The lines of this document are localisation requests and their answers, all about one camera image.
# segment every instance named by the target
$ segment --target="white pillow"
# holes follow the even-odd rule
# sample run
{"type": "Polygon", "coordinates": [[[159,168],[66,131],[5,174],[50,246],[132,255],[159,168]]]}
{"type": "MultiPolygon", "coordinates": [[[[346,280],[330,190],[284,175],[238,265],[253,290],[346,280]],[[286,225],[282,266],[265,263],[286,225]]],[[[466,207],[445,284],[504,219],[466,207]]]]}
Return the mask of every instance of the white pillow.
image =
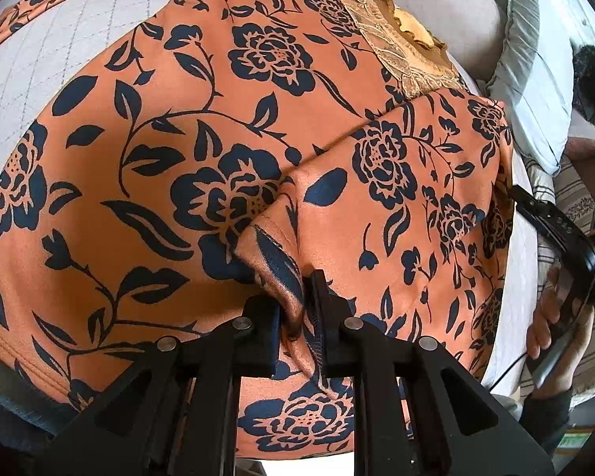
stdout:
{"type": "Polygon", "coordinates": [[[503,54],[486,86],[502,100],[516,145],[553,175],[566,144],[573,52],[551,0],[509,0],[503,54]]]}

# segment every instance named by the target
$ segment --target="person's arm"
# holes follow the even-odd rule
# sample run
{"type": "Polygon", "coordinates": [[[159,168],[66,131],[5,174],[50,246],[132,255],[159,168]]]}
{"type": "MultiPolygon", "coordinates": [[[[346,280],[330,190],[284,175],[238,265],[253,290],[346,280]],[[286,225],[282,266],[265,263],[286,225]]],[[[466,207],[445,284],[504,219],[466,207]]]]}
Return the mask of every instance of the person's arm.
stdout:
{"type": "MultiPolygon", "coordinates": [[[[549,279],[554,284],[558,277],[559,271],[551,270],[549,279]]],[[[555,324],[560,319],[560,305],[553,288],[543,291],[534,311],[533,323],[527,329],[527,353],[531,358],[538,358],[540,349],[551,346],[549,324],[555,324]]],[[[574,303],[574,308],[579,309],[579,302],[574,303]]],[[[535,389],[524,403],[520,424],[551,456],[568,426],[573,373],[591,340],[594,316],[592,305],[585,305],[580,310],[573,340],[544,384],[535,389]]]]}

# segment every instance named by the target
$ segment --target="striped cushion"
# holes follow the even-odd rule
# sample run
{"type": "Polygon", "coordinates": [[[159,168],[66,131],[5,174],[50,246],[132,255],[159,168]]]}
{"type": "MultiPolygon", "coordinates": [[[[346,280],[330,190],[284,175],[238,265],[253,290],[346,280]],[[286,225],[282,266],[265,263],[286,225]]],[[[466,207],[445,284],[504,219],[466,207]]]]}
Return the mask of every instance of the striped cushion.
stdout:
{"type": "MultiPolygon", "coordinates": [[[[531,178],[529,172],[529,166],[527,164],[527,173],[531,178]]],[[[570,217],[573,222],[587,234],[591,227],[591,221],[593,219],[593,211],[595,210],[595,201],[589,193],[588,189],[582,182],[582,179],[578,175],[578,172],[573,168],[570,160],[563,156],[560,160],[560,173],[553,180],[553,186],[555,189],[555,201],[557,206],[570,217]]],[[[540,257],[540,245],[538,246],[538,281],[540,282],[540,271],[541,268],[544,270],[544,266],[547,261],[547,256],[543,254],[542,263],[540,257]]],[[[533,390],[533,383],[530,378],[530,374],[525,369],[523,372],[523,378],[521,380],[520,393],[522,397],[526,397],[533,390]]],[[[572,405],[576,406],[581,402],[584,402],[591,397],[595,396],[595,324],[593,326],[593,334],[591,336],[591,343],[582,358],[582,361],[578,365],[573,378],[573,399],[572,405]]]]}
{"type": "MultiPolygon", "coordinates": [[[[545,172],[542,167],[533,159],[525,158],[525,168],[533,188],[534,197],[538,200],[546,200],[555,203],[555,190],[553,178],[545,172]]],[[[537,236],[537,298],[547,283],[546,275],[555,262],[555,252],[542,235],[537,236]]]]}

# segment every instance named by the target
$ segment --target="floral print cloth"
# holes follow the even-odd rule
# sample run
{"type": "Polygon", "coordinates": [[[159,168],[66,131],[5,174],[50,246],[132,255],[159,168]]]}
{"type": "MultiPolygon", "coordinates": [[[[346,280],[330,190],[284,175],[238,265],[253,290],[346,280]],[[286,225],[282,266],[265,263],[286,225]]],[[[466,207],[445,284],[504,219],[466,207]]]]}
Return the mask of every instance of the floral print cloth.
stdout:
{"type": "Polygon", "coordinates": [[[481,376],[511,134],[464,88],[403,96],[340,0],[171,0],[62,88],[0,174],[0,358],[82,410],[149,342],[199,338],[262,287],[283,343],[273,380],[243,381],[238,455],[349,451],[353,388],[321,377],[302,283],[322,268],[356,316],[481,376]]]}

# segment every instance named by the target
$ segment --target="white quilted surface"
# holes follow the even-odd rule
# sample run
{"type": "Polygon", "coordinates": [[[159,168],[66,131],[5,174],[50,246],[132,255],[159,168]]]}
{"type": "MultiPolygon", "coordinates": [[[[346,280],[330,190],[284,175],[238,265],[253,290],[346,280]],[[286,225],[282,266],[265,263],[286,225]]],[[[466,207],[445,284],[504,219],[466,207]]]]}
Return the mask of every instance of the white quilted surface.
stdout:
{"type": "MultiPolygon", "coordinates": [[[[17,1],[2,0],[0,12],[17,1]]],[[[67,0],[0,45],[0,172],[22,133],[64,83],[168,1],[67,0]]],[[[473,83],[470,89],[476,90],[473,83]]],[[[513,167],[514,182],[530,189],[519,155],[514,155],[513,167]]],[[[524,351],[525,333],[535,307],[535,247],[535,230],[517,216],[499,329],[483,380],[486,385],[493,383],[524,351]]],[[[521,368],[522,364],[516,366],[495,393],[510,395],[521,368]]]]}
{"type": "MultiPolygon", "coordinates": [[[[18,0],[2,0],[0,12],[18,0]]],[[[62,85],[169,0],[67,0],[0,45],[0,171],[62,85]]]]}

